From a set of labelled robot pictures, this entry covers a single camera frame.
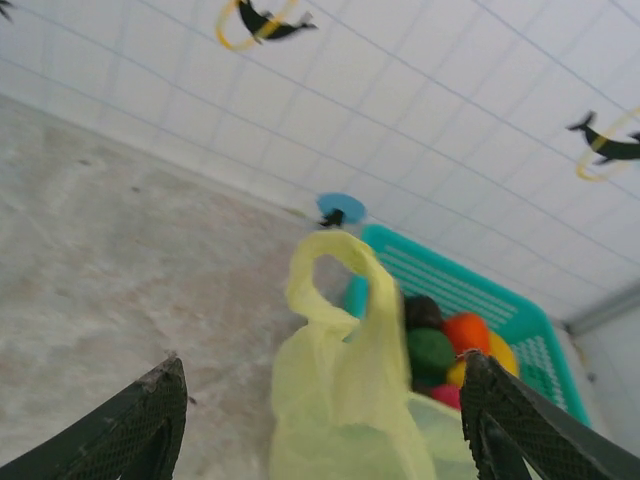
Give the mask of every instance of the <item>yellow plastic bag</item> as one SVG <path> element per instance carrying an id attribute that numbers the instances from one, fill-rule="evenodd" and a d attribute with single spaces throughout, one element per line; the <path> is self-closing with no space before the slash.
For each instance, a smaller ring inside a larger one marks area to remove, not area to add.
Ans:
<path id="1" fill-rule="evenodd" d="M 362 322 L 314 287 L 322 255 L 368 279 Z M 342 231 L 309 235 L 291 260 L 287 298 L 309 324 L 282 345 L 274 365 L 272 480 L 477 476 L 459 412 L 409 391 L 399 295 L 368 245 Z"/>

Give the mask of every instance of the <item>green fruit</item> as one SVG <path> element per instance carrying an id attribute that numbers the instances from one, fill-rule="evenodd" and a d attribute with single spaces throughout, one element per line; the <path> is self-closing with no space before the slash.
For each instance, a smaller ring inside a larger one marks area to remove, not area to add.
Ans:
<path id="1" fill-rule="evenodd" d="M 430 328 L 410 331 L 407 349 L 414 377 L 444 375 L 456 361 L 449 339 L 444 333 Z"/>

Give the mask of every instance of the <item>tiled wall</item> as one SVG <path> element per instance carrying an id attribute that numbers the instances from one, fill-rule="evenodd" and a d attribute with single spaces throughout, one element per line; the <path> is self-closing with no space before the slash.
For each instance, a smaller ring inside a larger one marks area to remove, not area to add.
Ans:
<path id="1" fill-rule="evenodd" d="M 640 309 L 577 339 L 595 374 L 596 401 L 622 447 L 640 456 Z"/>
<path id="2" fill-rule="evenodd" d="M 311 215 L 349 192 L 557 319 L 640 274 L 640 170 L 579 178 L 565 129 L 640 105 L 634 0 L 301 1 L 318 30 L 240 53 L 222 0 L 14 3 L 0 92 Z"/>

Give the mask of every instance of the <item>basket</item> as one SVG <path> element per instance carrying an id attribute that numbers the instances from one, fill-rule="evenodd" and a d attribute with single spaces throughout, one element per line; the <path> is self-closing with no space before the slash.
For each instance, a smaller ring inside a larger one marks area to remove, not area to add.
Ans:
<path id="1" fill-rule="evenodd" d="M 513 349 L 520 379 L 589 426 L 564 352 L 537 305 L 383 226 L 365 227 L 362 240 L 373 248 L 404 293 L 429 295 L 445 317 L 462 311 L 481 315 Z M 366 304 L 367 282 L 354 276 L 345 309 L 363 318 Z"/>

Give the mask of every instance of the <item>concrete floor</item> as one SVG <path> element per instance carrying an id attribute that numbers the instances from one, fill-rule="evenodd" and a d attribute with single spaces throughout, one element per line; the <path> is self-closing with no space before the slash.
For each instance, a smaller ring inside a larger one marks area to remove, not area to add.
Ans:
<path id="1" fill-rule="evenodd" d="M 175 478 L 266 478 L 272 360 L 302 324 L 283 288 L 312 225 L 2 97 L 0 145 L 0 465 L 175 350 L 197 401 Z M 337 300 L 346 272 L 318 270 Z"/>

